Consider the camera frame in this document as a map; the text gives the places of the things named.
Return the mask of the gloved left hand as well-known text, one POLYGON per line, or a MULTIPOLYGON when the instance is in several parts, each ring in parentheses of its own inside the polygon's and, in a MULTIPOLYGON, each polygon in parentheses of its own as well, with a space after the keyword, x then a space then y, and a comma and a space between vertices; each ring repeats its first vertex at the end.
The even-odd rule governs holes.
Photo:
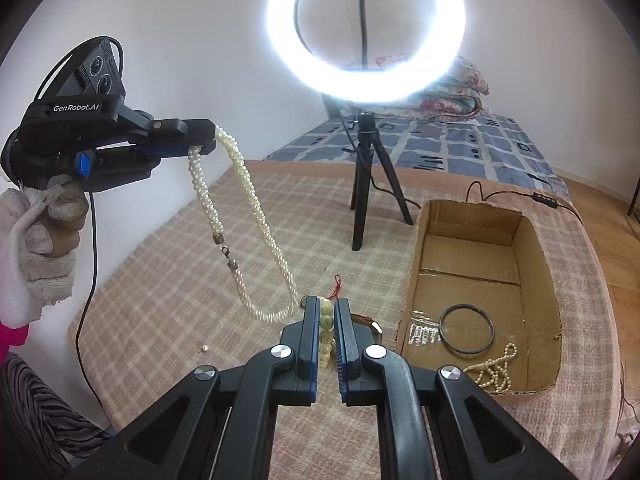
POLYGON ((1 323, 20 328, 72 296, 75 250, 89 209, 77 181, 1 193, 1 323))

